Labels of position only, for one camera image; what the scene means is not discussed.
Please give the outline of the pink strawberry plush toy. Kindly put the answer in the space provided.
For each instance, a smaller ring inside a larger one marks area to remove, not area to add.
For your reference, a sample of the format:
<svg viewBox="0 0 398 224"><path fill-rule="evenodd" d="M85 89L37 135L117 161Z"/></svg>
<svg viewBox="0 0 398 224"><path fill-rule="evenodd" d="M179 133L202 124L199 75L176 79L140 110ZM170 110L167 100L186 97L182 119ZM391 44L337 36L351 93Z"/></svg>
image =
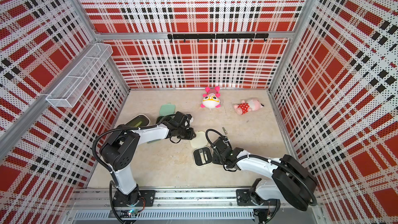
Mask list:
<svg viewBox="0 0 398 224"><path fill-rule="evenodd" d="M233 108L238 115L244 115L248 112L255 112L264 107L258 99L242 100L240 104L234 104Z"/></svg>

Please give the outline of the pink owl plush toy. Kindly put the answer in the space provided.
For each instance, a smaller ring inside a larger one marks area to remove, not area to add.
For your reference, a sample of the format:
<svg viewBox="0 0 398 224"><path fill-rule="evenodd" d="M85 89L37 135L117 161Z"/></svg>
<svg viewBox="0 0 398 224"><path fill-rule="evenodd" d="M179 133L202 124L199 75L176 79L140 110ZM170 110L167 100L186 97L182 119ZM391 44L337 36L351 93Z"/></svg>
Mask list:
<svg viewBox="0 0 398 224"><path fill-rule="evenodd" d="M206 93L203 94L201 108L209 108L210 110L214 108L220 108L220 87L206 87L205 91Z"/></svg>

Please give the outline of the black hook rail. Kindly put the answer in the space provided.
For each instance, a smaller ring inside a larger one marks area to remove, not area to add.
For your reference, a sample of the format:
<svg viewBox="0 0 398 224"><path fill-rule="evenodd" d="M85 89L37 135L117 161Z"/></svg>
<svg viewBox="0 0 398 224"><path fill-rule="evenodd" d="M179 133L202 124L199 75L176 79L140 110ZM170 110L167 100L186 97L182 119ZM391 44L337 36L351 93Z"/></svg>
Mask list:
<svg viewBox="0 0 398 224"><path fill-rule="evenodd" d="M268 33L210 33L210 34L168 34L169 40L183 40L188 39L267 39Z"/></svg>

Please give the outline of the clear wall shelf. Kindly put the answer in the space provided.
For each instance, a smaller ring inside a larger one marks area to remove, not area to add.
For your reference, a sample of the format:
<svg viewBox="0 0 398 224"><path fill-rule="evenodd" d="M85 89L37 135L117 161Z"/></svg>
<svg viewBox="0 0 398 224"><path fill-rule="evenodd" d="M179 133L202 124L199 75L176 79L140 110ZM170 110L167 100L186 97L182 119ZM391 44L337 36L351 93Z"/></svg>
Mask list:
<svg viewBox="0 0 398 224"><path fill-rule="evenodd" d="M73 68L47 95L46 101L53 107L73 108L112 53L109 44L89 45Z"/></svg>

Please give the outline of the cream nail kit case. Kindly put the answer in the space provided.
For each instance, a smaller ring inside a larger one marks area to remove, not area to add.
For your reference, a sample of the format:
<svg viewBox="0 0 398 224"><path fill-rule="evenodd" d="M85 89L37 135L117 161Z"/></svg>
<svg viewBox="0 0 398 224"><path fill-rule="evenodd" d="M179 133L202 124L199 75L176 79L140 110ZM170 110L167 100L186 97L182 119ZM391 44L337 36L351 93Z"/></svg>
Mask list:
<svg viewBox="0 0 398 224"><path fill-rule="evenodd" d="M203 133L199 133L196 138L190 141L193 148L194 163L197 167L206 166L212 163L212 151L208 146L208 141Z"/></svg>

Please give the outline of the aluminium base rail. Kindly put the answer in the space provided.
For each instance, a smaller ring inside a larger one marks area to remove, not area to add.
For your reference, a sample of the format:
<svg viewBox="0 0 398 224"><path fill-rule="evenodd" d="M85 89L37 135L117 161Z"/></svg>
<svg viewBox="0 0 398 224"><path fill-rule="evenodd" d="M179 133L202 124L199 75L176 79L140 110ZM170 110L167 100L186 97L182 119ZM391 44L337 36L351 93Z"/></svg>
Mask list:
<svg viewBox="0 0 398 224"><path fill-rule="evenodd" d="M110 199L109 190L77 190L64 224L327 224L321 205L300 211L275 196L255 205L247 187L145 187L136 207Z"/></svg>

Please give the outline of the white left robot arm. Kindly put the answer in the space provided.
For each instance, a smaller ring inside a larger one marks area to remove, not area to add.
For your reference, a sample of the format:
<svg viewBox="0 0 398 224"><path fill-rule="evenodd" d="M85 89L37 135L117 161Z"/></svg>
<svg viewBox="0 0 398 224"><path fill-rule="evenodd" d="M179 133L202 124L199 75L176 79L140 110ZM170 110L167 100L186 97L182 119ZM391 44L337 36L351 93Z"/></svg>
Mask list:
<svg viewBox="0 0 398 224"><path fill-rule="evenodd" d="M93 141L93 157L110 173L110 185L116 188L117 200L134 206L143 198L130 168L137 147L153 141L171 141L173 137L178 142L192 140L196 137L194 129L190 127L192 121L192 115L177 112L161 117L153 125L131 127L121 124L100 134Z"/></svg>

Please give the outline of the green nail kit case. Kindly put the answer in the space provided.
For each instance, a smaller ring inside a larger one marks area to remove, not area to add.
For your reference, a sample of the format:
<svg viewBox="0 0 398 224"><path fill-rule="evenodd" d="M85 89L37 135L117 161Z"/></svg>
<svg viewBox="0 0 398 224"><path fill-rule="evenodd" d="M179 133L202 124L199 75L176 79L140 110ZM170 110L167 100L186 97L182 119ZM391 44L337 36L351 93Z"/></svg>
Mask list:
<svg viewBox="0 0 398 224"><path fill-rule="evenodd" d="M176 106L174 104L164 104L160 107L159 116L175 114Z"/></svg>

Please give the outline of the green oval tray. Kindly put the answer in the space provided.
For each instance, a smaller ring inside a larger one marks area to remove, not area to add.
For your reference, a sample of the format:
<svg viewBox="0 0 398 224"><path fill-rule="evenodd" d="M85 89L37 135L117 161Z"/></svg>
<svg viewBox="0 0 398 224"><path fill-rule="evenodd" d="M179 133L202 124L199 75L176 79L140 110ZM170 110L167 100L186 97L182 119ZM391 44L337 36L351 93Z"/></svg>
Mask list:
<svg viewBox="0 0 398 224"><path fill-rule="evenodd" d="M146 115L140 114L140 115L137 115L134 118L132 118L130 121L128 121L124 125L126 125L127 127L142 128L142 127L149 126L150 123L151 123L151 121Z"/></svg>

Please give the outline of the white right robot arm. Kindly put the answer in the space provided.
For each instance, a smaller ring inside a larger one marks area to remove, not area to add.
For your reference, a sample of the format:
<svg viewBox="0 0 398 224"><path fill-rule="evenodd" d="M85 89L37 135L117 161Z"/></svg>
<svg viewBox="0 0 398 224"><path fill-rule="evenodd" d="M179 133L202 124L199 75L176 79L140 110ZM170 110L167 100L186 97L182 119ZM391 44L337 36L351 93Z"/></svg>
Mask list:
<svg viewBox="0 0 398 224"><path fill-rule="evenodd" d="M257 178L247 196L241 198L243 202L261 206L268 200L286 200L301 211L318 204L315 196L318 181L291 155L265 158L242 148L233 149L224 135L220 134L214 142L210 140L208 133L205 133L205 137L213 151L213 163L221 165L225 171L250 171L270 178L275 183L275 190L267 190L266 182Z"/></svg>

